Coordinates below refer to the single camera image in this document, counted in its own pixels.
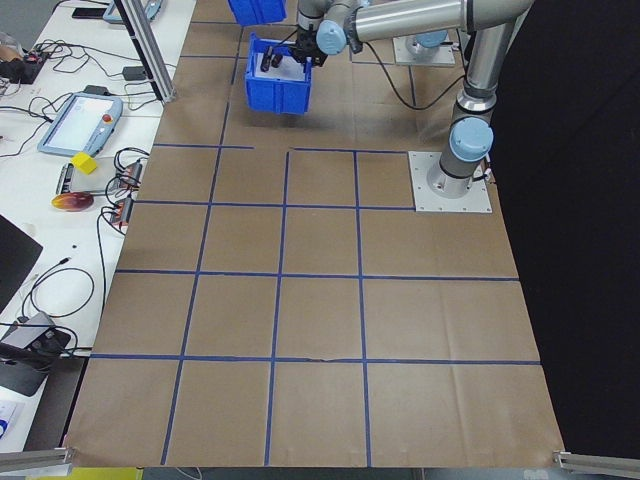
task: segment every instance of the black curtain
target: black curtain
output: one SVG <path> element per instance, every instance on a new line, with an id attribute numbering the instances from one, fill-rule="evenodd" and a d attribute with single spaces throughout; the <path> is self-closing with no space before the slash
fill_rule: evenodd
<path id="1" fill-rule="evenodd" d="M 492 160 L 565 447 L 640 458 L 640 2 L 537 0 Z"/>

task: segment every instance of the robotic arm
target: robotic arm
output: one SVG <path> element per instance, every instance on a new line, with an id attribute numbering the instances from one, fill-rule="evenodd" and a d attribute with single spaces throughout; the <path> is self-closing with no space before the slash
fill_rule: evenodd
<path id="1" fill-rule="evenodd" d="M 477 32 L 473 52 L 453 111 L 449 142 L 429 172 L 438 195 L 467 192 L 477 165 L 489 152 L 489 127 L 502 63 L 516 20 L 534 0 L 397 0 L 369 6 L 368 0 L 299 0 L 295 58 L 311 56 L 322 65 L 347 45 L 354 53 L 372 40 L 448 28 Z"/>

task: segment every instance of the yellow block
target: yellow block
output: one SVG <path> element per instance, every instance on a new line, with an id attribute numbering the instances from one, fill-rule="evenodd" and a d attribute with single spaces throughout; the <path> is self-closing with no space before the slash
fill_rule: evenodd
<path id="1" fill-rule="evenodd" d="M 74 468 L 68 477 L 27 477 L 27 480 L 141 480 L 141 468 Z"/>
<path id="2" fill-rule="evenodd" d="M 71 159 L 71 163 L 73 163 L 74 167 L 76 167 L 81 172 L 86 173 L 87 175 L 98 168 L 98 164 L 93 159 L 93 157 L 84 152 L 76 153 Z"/>

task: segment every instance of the blue plastic bin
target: blue plastic bin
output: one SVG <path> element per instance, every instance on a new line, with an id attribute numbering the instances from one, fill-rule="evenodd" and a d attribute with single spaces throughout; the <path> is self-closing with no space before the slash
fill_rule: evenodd
<path id="1" fill-rule="evenodd" d="M 280 22 L 287 18 L 285 0 L 228 0 L 229 7 L 243 27 Z"/>
<path id="2" fill-rule="evenodd" d="M 266 112 L 302 115 L 309 109 L 311 97 L 310 59 L 307 59 L 304 65 L 304 81 L 256 77 L 256 70 L 260 68 L 258 54 L 264 53 L 269 45 L 278 44 L 278 40 L 262 40 L 255 33 L 251 33 L 249 59 L 244 76 L 249 107 Z M 275 53 L 281 53 L 285 57 L 291 56 L 286 45 L 280 45 L 275 49 Z"/>

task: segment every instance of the white table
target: white table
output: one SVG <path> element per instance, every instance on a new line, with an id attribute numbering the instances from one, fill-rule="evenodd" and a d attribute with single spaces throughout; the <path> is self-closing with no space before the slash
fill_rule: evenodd
<path id="1" fill-rule="evenodd" d="M 195 3 L 196 0 L 165 0 L 162 11 L 152 23 L 152 30 L 167 64 L 178 63 Z M 72 9 L 78 5 L 82 5 L 82 2 L 61 4 L 45 26 L 38 42 L 63 39 L 68 43 L 137 57 L 124 26 L 110 25 L 101 20 L 74 20 L 71 18 Z M 120 72 L 126 65 L 140 65 L 140 62 L 117 57 L 97 53 L 96 56 L 110 73 Z M 114 93 L 124 93 L 126 82 L 122 77 L 109 80 L 93 63 L 75 74 L 55 72 L 53 65 L 54 62 L 45 64 L 34 85 L 24 85 L 17 94 L 0 98 L 0 105 L 24 108 L 36 95 L 53 100 L 67 92 L 82 91 L 89 84 L 106 86 Z M 173 76 L 175 69 L 169 67 L 168 70 Z M 139 88 L 150 90 L 149 85 Z M 140 95 L 132 98 L 140 102 L 154 97 Z M 98 168 L 109 168 L 114 153 L 123 147 L 138 147 L 150 151 L 161 115 L 160 102 L 153 102 L 135 111 L 125 107 L 114 134 L 109 138 L 104 150 L 97 155 Z M 16 152 L 40 123 L 40 119 L 30 118 L 25 114 L 2 111 L 0 135 L 4 138 L 0 141 L 0 155 Z M 0 214 L 44 247 L 25 285 L 0 315 L 0 321 L 10 323 L 15 320 L 16 314 L 20 312 L 22 295 L 28 292 L 36 274 L 43 273 L 62 258 L 71 257 L 65 266 L 78 267 L 89 272 L 95 280 L 96 291 L 80 312 L 59 319 L 56 324 L 72 328 L 78 334 L 79 345 L 92 346 L 98 330 L 102 302 L 102 271 L 96 237 L 96 219 L 100 207 L 107 205 L 107 202 L 102 197 L 96 197 L 95 203 L 88 210 L 75 213 L 56 210 L 51 206 L 61 169 L 69 159 L 37 151 L 36 145 L 46 129 L 47 126 L 43 126 L 18 157 L 0 158 Z M 135 159 L 132 156 L 125 157 L 124 160 L 127 158 Z M 108 288 L 123 238 L 104 224 L 101 232 Z M 51 313 L 66 313 L 77 308 L 87 298 L 89 288 L 90 282 L 83 275 L 64 272 L 43 283 L 38 291 L 38 304 Z M 7 327 L 0 327 L 0 335 L 6 330 Z M 17 420 L 0 439 L 0 453 L 23 449 L 44 386 L 45 384 L 32 397 L 25 397 L 0 387 L 0 400 L 23 404 Z"/>

